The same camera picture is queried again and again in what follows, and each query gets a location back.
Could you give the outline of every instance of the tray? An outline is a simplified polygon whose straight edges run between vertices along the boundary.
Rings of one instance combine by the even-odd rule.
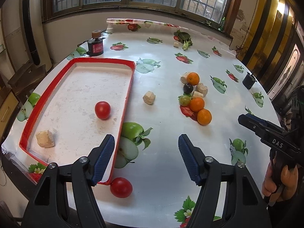
[[[99,182],[109,185],[134,70],[134,62],[121,59],[69,61],[34,106],[21,135],[21,149],[44,165],[65,165],[88,155],[106,134],[112,134],[115,150]],[[95,114],[99,101],[111,106],[107,120],[100,120]],[[35,134],[47,129],[54,134],[55,146],[41,148]]]

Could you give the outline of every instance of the air conditioner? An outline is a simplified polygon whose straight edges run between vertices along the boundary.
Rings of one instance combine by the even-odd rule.
[[[36,66],[45,64],[46,71],[52,68],[45,43],[40,0],[19,0],[20,25],[28,58]]]

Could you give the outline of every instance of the drawer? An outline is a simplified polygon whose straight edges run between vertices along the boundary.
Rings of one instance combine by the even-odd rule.
[[[16,99],[14,94],[10,92],[10,94],[7,96],[3,105],[0,108],[0,138],[2,138],[5,128],[17,105],[18,100]]]

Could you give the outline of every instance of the black cup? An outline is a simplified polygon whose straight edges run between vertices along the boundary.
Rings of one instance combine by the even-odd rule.
[[[245,76],[242,83],[248,90],[250,90],[255,82],[257,82],[257,81],[256,81],[255,77],[253,76],[253,74],[250,74],[247,72],[247,75]]]

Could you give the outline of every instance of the black vent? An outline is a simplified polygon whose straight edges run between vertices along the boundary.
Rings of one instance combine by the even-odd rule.
[[[22,19],[29,52],[31,53],[34,64],[38,66],[40,64],[40,58],[37,52],[31,26],[31,18],[29,15],[29,0],[22,0]]]

